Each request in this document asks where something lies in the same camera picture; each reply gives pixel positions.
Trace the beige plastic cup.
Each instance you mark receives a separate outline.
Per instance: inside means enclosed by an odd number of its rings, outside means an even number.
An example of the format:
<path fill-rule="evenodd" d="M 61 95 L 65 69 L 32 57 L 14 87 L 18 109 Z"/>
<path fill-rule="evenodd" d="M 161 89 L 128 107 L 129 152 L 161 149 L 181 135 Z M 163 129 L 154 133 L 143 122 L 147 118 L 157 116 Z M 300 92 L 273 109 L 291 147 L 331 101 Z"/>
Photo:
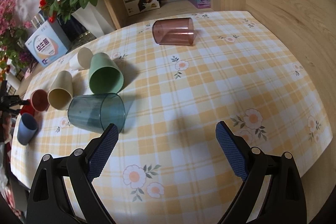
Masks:
<path fill-rule="evenodd" d="M 60 71 L 48 93 L 49 104 L 56 110 L 67 110 L 73 96 L 72 75 L 69 71 Z"/>

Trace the transparent brown cup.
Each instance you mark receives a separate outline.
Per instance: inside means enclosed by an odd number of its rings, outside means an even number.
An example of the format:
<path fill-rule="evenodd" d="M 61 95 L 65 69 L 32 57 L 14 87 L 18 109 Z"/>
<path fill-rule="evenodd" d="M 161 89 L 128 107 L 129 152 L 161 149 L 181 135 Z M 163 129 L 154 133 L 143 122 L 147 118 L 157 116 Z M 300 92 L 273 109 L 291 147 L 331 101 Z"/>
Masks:
<path fill-rule="evenodd" d="M 192 46 L 194 25 L 191 18 L 157 20 L 153 24 L 154 41 L 161 46 Z"/>

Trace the pink plastic cup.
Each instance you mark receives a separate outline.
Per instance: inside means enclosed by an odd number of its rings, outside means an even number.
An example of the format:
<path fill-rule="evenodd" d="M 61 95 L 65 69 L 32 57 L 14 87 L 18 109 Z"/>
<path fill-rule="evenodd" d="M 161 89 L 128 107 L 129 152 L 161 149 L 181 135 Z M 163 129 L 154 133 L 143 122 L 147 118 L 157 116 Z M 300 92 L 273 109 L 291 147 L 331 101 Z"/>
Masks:
<path fill-rule="evenodd" d="M 43 112 L 49 107 L 48 94 L 43 89 L 37 89 L 32 92 L 30 100 L 36 111 Z"/>

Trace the white plastic cup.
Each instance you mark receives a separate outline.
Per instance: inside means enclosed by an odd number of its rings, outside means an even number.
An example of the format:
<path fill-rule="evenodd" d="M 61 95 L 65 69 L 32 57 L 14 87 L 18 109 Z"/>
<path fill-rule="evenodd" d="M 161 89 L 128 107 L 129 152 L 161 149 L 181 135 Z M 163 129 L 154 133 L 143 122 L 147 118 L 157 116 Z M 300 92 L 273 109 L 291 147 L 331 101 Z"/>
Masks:
<path fill-rule="evenodd" d="M 89 69 L 91 65 L 91 60 L 93 53 L 89 48 L 81 48 L 78 53 L 76 53 L 70 59 L 70 68 L 72 70 L 84 70 Z"/>

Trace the pink flower plant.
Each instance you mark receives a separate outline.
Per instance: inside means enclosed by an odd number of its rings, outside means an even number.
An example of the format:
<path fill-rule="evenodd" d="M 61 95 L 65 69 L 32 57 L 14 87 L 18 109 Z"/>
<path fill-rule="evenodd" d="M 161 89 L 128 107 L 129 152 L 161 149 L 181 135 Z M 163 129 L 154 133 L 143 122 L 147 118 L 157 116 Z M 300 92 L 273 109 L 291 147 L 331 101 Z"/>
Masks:
<path fill-rule="evenodd" d="M 15 18 L 17 0 L 1 0 L 1 81 L 10 73 L 10 64 L 25 69 L 33 63 L 33 56 L 25 46 L 31 23 Z"/>

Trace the yellow plaid tablecloth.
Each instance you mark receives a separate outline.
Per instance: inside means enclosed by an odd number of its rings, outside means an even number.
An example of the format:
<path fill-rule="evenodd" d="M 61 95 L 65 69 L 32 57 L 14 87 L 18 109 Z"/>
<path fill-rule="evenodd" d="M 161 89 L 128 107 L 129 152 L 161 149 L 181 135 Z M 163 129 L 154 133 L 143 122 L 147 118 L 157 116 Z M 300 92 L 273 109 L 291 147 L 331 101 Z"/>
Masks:
<path fill-rule="evenodd" d="M 120 68 L 126 120 L 93 186 L 117 223 L 217 223 L 242 184 L 216 137 L 224 121 L 305 174 L 331 143 L 329 115 L 290 50 L 249 12 L 191 16 L 190 47 L 160 46 L 152 21 L 87 44 Z"/>

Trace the light blue product box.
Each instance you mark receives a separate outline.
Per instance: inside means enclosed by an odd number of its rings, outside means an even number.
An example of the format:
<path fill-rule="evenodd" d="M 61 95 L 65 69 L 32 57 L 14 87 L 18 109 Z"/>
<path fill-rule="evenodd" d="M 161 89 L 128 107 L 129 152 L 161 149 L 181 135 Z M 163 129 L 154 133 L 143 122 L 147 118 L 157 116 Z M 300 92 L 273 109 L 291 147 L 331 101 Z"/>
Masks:
<path fill-rule="evenodd" d="M 44 22 L 25 42 L 42 67 L 47 67 L 67 53 L 71 42 L 58 22 Z"/>

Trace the white vase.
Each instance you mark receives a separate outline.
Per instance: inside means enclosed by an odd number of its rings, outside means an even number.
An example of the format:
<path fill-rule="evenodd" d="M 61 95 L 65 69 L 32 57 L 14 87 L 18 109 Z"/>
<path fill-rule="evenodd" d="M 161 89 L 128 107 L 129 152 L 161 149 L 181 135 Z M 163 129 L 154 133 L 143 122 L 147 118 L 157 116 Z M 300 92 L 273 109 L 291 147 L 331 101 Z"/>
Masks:
<path fill-rule="evenodd" d="M 85 9 L 79 8 L 72 16 L 96 38 L 116 30 L 103 0 L 98 0 L 96 6 L 88 3 Z"/>

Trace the red plastic cup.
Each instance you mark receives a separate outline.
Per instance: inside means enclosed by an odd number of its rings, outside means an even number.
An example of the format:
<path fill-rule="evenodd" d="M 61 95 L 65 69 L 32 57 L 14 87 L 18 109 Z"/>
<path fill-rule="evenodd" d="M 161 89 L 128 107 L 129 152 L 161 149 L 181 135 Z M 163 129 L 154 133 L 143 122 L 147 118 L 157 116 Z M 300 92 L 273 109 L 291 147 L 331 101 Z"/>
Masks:
<path fill-rule="evenodd" d="M 20 112 L 19 112 L 21 115 L 27 113 L 27 114 L 30 114 L 32 116 L 35 115 L 35 109 L 31 106 L 31 105 L 24 105 Z"/>

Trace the blue plastic cup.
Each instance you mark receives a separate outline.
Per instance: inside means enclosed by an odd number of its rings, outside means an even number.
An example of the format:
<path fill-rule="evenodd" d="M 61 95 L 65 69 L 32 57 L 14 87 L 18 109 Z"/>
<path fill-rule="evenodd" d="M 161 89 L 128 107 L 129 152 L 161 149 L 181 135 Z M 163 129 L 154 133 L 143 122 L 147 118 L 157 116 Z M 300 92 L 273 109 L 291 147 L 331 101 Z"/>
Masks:
<path fill-rule="evenodd" d="M 23 113 L 19 121 L 17 139 L 21 145 L 28 145 L 38 130 L 36 119 L 29 113 Z"/>

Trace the green plastic cup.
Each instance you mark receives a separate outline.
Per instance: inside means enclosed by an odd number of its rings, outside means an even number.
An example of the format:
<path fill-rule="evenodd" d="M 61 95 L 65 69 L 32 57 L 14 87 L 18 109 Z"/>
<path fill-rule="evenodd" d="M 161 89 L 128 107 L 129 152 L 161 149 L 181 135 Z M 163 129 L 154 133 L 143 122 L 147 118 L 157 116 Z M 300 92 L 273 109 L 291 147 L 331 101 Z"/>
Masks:
<path fill-rule="evenodd" d="M 116 63 L 106 53 L 96 53 L 89 69 L 89 88 L 93 94 L 118 93 L 124 77 Z"/>

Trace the transparent teal cup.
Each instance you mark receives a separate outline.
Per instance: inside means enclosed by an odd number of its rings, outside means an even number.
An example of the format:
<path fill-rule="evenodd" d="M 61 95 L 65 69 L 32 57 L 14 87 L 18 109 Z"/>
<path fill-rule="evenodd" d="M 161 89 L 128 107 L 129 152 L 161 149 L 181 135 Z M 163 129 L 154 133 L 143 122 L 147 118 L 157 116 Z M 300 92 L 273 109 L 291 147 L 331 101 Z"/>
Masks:
<path fill-rule="evenodd" d="M 124 103 L 116 93 L 75 96 L 67 115 L 73 126 L 96 133 L 102 133 L 111 123 L 121 132 L 126 119 Z"/>

